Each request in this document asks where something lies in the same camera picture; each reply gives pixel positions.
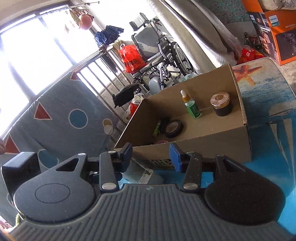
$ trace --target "cardboard box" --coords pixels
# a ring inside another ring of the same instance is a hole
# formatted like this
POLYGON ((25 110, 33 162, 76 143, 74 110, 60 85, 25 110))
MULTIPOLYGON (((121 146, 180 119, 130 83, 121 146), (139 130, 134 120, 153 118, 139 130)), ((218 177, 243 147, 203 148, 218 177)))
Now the cardboard box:
POLYGON ((258 0, 242 0, 267 56, 279 65, 296 60, 296 10, 266 11, 258 0))
POLYGON ((251 160, 247 119, 239 88, 230 65, 165 88, 156 95, 142 100, 128 123, 115 150, 126 142, 133 145, 133 159, 150 169, 174 169, 169 159, 169 143, 148 145, 160 140, 176 142, 183 151, 195 151, 213 158, 225 154, 243 163, 251 160), (198 119, 186 110, 180 91, 187 92, 202 112, 198 119), (219 91, 227 91, 233 104, 232 112, 217 116, 210 98, 219 91), (161 118, 179 119, 183 131, 169 139, 163 134, 153 137, 153 131, 161 118))

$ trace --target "gold jar lid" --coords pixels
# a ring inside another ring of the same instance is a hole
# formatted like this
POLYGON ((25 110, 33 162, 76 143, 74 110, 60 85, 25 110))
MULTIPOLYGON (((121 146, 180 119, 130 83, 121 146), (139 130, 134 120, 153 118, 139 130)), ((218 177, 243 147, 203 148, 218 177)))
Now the gold jar lid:
POLYGON ((215 109, 222 109, 230 103, 230 96, 227 92, 221 91, 214 94, 210 102, 215 109))

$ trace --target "dropper bottle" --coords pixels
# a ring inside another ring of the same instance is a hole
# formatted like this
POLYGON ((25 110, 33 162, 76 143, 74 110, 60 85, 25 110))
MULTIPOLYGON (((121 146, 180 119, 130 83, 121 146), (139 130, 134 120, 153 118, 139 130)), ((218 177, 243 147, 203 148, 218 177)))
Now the dropper bottle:
POLYGON ((182 99, 185 102, 186 109, 188 113, 194 118, 197 119, 201 116, 201 112, 195 104, 195 101, 190 98, 190 96, 184 91, 181 90, 182 99))

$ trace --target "hanging fruit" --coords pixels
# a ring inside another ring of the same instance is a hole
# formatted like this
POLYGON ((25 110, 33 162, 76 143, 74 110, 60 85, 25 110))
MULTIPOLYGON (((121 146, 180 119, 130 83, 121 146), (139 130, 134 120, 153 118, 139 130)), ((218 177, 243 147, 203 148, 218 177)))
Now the hanging fruit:
POLYGON ((91 28, 93 17, 89 14, 82 14, 79 16, 81 21, 80 28, 84 30, 88 30, 91 28))

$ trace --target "circle pattern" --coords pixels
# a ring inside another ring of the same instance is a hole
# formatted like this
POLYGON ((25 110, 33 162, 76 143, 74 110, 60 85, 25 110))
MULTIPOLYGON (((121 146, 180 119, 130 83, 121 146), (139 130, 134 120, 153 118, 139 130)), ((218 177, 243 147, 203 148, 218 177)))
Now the circle pattern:
POLYGON ((103 128, 104 128, 104 132, 107 135, 111 135, 113 133, 113 125, 112 125, 112 121, 110 119, 103 119, 103 128))
POLYGON ((35 197, 44 203, 53 204, 62 202, 70 196, 70 189, 64 184, 48 183, 39 187, 35 197))
POLYGON ((50 169, 59 163, 59 160, 50 155, 45 149, 39 150, 37 156, 39 163, 47 169, 50 169))
POLYGON ((86 127, 88 123, 87 114, 81 109, 73 109, 70 111, 69 116, 69 123, 75 129, 82 129, 86 127))

